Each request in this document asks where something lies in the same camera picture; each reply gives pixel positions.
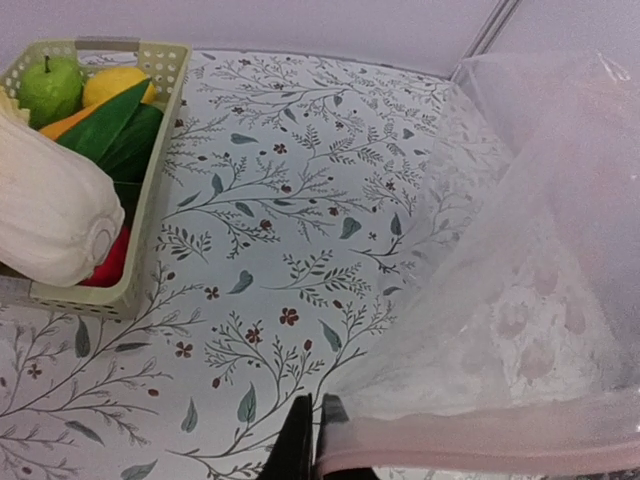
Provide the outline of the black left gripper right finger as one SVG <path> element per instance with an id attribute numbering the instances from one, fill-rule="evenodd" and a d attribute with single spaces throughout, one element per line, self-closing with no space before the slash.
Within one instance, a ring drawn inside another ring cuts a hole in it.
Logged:
<path id="1" fill-rule="evenodd" d="M 349 420 L 341 399 L 337 395 L 325 394 L 322 398 L 319 427 L 319 459 L 322 459 L 327 447 L 327 430 L 332 424 L 346 423 Z M 339 470 L 326 473 L 319 466 L 319 478 L 324 480 L 379 480 L 371 467 Z"/>

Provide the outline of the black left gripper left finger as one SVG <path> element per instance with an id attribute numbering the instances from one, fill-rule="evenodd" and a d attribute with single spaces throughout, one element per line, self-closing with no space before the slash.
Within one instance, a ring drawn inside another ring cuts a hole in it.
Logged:
<path id="1" fill-rule="evenodd" d="M 260 480 L 313 478 L 313 398 L 295 398 L 260 472 Z"/>

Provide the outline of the toy napa cabbage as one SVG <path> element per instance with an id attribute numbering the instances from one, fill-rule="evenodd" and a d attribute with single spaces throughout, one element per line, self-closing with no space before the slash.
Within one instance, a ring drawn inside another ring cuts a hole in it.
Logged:
<path id="1" fill-rule="evenodd" d="M 104 262 L 125 211 L 102 170 L 29 119 L 1 95 L 1 263 L 36 282 L 74 286 Z"/>

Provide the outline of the clear zip top bag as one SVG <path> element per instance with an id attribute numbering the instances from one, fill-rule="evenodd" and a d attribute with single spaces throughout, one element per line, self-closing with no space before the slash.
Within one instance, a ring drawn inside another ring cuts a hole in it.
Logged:
<path id="1" fill-rule="evenodd" d="M 405 227 L 395 322 L 333 384 L 318 466 L 639 464 L 639 84 L 592 52 L 466 59 Z"/>

